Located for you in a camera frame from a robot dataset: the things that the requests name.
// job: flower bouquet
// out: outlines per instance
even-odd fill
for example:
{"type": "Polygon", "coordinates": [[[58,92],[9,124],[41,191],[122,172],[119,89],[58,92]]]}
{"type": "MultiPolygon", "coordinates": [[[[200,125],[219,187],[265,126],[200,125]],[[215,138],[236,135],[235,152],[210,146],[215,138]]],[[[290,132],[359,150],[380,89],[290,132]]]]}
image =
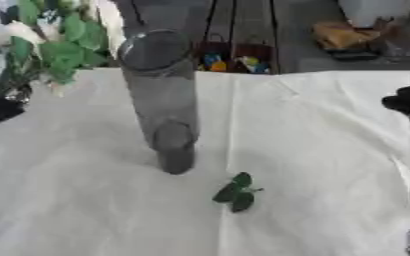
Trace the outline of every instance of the flower bouquet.
{"type": "Polygon", "coordinates": [[[105,65],[124,41],[109,0],[18,0],[2,21],[0,98],[35,80],[68,84],[78,69],[105,65]]]}

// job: chair leg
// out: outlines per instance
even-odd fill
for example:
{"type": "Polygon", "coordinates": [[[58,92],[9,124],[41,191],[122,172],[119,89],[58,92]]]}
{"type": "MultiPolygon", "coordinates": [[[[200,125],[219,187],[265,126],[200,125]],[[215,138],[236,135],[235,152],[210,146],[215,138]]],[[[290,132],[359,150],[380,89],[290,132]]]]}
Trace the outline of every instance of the chair leg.
{"type": "Polygon", "coordinates": [[[141,13],[140,13],[140,10],[138,9],[137,4],[135,3],[135,0],[130,0],[130,2],[132,4],[133,11],[135,12],[135,18],[136,18],[138,24],[140,24],[140,26],[146,25],[144,20],[141,18],[141,13]]]}

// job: floor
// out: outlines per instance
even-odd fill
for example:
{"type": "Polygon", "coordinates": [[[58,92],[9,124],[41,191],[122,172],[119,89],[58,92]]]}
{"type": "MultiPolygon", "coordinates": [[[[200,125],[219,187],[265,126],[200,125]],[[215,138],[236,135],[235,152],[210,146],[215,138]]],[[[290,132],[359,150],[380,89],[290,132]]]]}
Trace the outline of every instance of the floor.
{"type": "MultiPolygon", "coordinates": [[[[200,41],[212,0],[135,0],[149,28],[172,28],[184,31],[193,41],[200,41]]],[[[126,32],[140,29],[131,0],[117,0],[126,22],[126,32]]],[[[272,41],[268,0],[238,0],[235,41],[272,41]]],[[[210,40],[228,38],[232,1],[218,1],[210,40]]]]}

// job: table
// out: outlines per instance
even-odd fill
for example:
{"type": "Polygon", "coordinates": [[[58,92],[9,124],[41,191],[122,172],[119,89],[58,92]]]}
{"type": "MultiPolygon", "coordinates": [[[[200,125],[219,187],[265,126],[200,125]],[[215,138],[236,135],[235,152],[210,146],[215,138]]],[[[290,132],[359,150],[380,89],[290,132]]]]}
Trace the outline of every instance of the table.
{"type": "Polygon", "coordinates": [[[118,69],[36,88],[0,124],[0,255],[404,255],[410,123],[380,99],[409,72],[197,73],[194,170],[155,167],[118,69]],[[250,172],[252,209],[211,201],[250,172]]]}

